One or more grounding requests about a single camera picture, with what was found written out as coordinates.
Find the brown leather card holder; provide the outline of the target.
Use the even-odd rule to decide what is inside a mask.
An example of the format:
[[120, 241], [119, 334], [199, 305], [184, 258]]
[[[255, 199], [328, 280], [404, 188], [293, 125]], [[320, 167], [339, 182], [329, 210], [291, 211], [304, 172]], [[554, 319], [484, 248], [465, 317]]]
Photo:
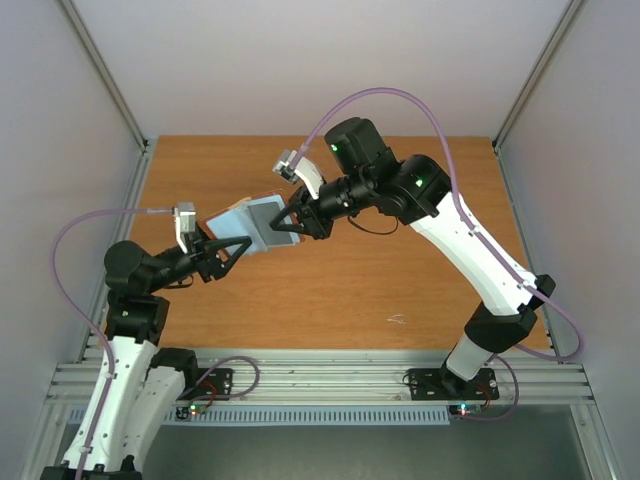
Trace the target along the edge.
[[251, 245], [246, 255], [293, 247], [303, 242], [299, 234], [275, 231], [269, 225], [285, 208], [285, 202], [282, 190], [245, 197], [216, 214], [199, 219], [198, 226], [211, 239], [248, 236]]

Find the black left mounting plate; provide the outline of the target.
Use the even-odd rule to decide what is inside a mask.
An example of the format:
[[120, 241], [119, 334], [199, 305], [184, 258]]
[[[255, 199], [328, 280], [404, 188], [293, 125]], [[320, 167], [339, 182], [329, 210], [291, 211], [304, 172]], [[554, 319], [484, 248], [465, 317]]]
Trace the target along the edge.
[[185, 401], [228, 400], [233, 386], [234, 371], [231, 368], [216, 368], [193, 389], [182, 393], [178, 399]]

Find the controller board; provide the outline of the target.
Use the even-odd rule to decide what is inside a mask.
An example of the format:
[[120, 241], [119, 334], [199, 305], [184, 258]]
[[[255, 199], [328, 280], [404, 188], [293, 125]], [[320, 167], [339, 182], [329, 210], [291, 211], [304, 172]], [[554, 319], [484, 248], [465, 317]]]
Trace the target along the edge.
[[205, 414], [208, 407], [204, 404], [190, 404], [189, 406], [178, 406], [174, 411], [176, 421], [191, 421]]
[[449, 406], [449, 414], [452, 417], [470, 417], [483, 413], [488, 408], [487, 403], [483, 404], [469, 404], [460, 403]]

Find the black mounting plate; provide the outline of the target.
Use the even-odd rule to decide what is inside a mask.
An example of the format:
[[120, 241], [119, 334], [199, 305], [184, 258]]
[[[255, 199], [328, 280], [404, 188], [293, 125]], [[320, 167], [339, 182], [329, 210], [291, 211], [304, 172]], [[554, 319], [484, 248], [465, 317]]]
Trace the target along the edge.
[[185, 401], [228, 400], [233, 386], [234, 371], [231, 368], [216, 368], [193, 389], [182, 393], [178, 399]]
[[418, 400], [498, 400], [500, 393], [493, 369], [481, 368], [472, 380], [461, 380], [443, 368], [412, 368], [405, 372], [403, 383], [411, 399]]

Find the aluminium frame post right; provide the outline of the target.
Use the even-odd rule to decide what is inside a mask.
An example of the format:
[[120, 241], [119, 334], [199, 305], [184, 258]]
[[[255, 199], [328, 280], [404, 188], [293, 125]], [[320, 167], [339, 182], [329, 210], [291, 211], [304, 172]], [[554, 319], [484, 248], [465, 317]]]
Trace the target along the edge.
[[586, 0], [570, 0], [566, 2], [523, 85], [511, 104], [506, 117], [492, 140], [492, 147], [496, 154], [500, 152], [508, 135], [523, 114], [525, 107], [533, 97], [547, 70], [551, 67], [552, 62], [562, 48], [567, 36], [573, 29], [586, 5]]

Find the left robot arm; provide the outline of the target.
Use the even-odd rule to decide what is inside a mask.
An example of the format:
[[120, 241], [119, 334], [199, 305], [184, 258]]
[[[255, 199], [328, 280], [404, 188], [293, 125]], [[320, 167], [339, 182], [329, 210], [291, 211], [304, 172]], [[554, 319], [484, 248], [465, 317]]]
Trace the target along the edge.
[[211, 240], [200, 231], [158, 255], [129, 240], [104, 257], [108, 288], [102, 365], [76, 436], [44, 479], [139, 479], [165, 415], [195, 395], [202, 375], [194, 351], [162, 348], [170, 303], [158, 291], [193, 274], [226, 276], [251, 246], [247, 236]]

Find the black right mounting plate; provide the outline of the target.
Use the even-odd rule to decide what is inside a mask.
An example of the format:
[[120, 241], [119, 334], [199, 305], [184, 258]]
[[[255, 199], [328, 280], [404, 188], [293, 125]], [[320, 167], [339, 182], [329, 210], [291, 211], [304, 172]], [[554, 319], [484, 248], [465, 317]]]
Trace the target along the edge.
[[403, 383], [411, 399], [418, 400], [498, 400], [500, 393], [493, 369], [481, 368], [472, 380], [461, 380], [443, 368], [412, 368], [405, 372]]

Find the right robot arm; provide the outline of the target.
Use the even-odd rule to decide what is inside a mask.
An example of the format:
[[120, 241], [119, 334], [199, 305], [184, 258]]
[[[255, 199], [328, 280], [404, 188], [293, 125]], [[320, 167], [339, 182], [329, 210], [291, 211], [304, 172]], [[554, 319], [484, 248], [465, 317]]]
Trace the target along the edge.
[[271, 228], [326, 239], [335, 220], [374, 207], [438, 248], [481, 298], [435, 380], [445, 398], [462, 398], [487, 361], [529, 336], [555, 281], [534, 275], [506, 253], [454, 194], [451, 178], [435, 160], [421, 154], [397, 160], [370, 120], [345, 120], [324, 141], [342, 176], [327, 182], [313, 162], [284, 151], [273, 170], [301, 186]]

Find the right controller board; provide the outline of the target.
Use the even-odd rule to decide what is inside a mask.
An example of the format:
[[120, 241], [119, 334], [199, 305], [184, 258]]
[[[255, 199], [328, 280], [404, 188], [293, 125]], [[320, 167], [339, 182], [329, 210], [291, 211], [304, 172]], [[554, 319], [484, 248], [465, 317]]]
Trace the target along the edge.
[[449, 414], [452, 417], [470, 417], [483, 413], [488, 408], [487, 403], [483, 404], [469, 404], [460, 403], [449, 406]]

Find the aluminium frame post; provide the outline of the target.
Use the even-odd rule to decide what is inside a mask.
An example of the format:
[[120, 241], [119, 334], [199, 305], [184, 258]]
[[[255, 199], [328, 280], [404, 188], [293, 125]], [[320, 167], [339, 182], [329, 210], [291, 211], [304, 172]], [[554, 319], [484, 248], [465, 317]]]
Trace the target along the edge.
[[62, 15], [68, 22], [80, 47], [86, 54], [99, 80], [106, 89], [121, 118], [125, 122], [135, 143], [139, 147], [140, 151], [144, 152], [149, 141], [142, 133], [141, 127], [118, 87], [103, 55], [99, 51], [98, 45], [94, 41], [76, 3], [71, 0], [56, 0], [55, 4], [59, 7]]
[[570, 0], [566, 2], [523, 85], [511, 104], [506, 117], [492, 140], [492, 147], [496, 154], [500, 152], [508, 135], [523, 114], [525, 107], [533, 97], [547, 70], [551, 67], [552, 62], [562, 48], [567, 36], [573, 29], [586, 5], [586, 0]]

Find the aluminium frame post left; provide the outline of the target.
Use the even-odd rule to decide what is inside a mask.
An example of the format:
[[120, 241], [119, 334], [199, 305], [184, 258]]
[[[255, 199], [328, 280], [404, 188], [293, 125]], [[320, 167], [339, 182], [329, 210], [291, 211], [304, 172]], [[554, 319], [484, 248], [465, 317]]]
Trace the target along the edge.
[[56, 0], [55, 4], [59, 7], [62, 15], [68, 22], [80, 47], [86, 54], [99, 80], [106, 89], [121, 118], [125, 122], [135, 143], [139, 147], [140, 151], [144, 152], [149, 141], [142, 133], [141, 127], [118, 87], [103, 55], [99, 51], [98, 45], [94, 41], [76, 3], [71, 0]]

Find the left controller board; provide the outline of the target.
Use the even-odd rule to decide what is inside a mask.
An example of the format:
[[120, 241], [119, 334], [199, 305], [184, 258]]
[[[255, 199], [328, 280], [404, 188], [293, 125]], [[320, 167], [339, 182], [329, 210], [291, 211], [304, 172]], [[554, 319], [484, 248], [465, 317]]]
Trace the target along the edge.
[[191, 421], [205, 414], [208, 407], [204, 404], [190, 404], [189, 406], [178, 406], [174, 411], [176, 421]]

